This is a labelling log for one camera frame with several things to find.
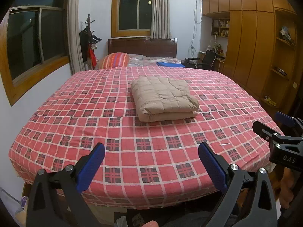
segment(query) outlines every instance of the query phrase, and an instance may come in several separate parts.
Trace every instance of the blue gripper pad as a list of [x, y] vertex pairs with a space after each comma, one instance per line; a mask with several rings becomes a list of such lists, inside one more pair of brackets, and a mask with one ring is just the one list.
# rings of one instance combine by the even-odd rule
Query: blue gripper pad
[[79, 193], [88, 189], [97, 170], [99, 169], [99, 166], [105, 157], [104, 144], [98, 143], [88, 156], [88, 161], [82, 167], [77, 176], [76, 189]]
[[204, 165], [208, 175], [210, 176], [214, 186], [217, 190], [220, 190], [222, 193], [227, 191], [227, 184], [226, 184], [226, 173], [220, 166], [219, 162], [217, 161], [216, 157], [222, 157], [221, 155], [215, 155], [213, 151], [210, 151], [211, 148], [208, 147], [207, 143], [202, 142], [199, 145], [198, 154], [199, 158]]
[[293, 120], [293, 118], [281, 112], [275, 113], [275, 120], [281, 122], [283, 125], [286, 125], [290, 128], [295, 126], [295, 121]]

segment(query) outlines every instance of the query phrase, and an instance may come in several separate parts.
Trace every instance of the black mesh chair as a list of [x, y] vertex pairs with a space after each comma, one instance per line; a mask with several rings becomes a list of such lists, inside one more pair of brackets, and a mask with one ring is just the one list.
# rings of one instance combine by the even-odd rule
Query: black mesh chair
[[212, 70], [213, 64], [216, 59], [216, 53], [212, 51], [206, 51], [206, 54], [201, 63], [197, 62], [194, 63], [191, 60], [200, 60], [200, 58], [185, 58], [183, 65], [187, 68], [196, 68], [196, 69], [203, 69], [203, 70]]

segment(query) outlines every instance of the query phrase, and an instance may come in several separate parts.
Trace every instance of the dark wooden headboard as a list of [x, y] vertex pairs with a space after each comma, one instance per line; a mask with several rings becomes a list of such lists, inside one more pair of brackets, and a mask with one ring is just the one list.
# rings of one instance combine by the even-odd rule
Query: dark wooden headboard
[[109, 54], [123, 52], [147, 57], [177, 57], [177, 39], [127, 37], [109, 39]]

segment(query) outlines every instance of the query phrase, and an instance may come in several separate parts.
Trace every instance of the blue cloth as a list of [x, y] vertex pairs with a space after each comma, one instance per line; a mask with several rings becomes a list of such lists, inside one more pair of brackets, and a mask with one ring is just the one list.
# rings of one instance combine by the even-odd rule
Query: blue cloth
[[167, 67], [185, 67], [181, 63], [167, 63], [167, 62], [157, 62], [158, 66], [167, 66]]

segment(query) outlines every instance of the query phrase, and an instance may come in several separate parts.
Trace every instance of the chair backrest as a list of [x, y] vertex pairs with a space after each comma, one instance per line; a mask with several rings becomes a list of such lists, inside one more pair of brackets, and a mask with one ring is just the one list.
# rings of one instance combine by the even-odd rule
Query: chair backrest
[[203, 64], [209, 64], [211, 66], [215, 61], [216, 55], [215, 52], [207, 50], [203, 58]]

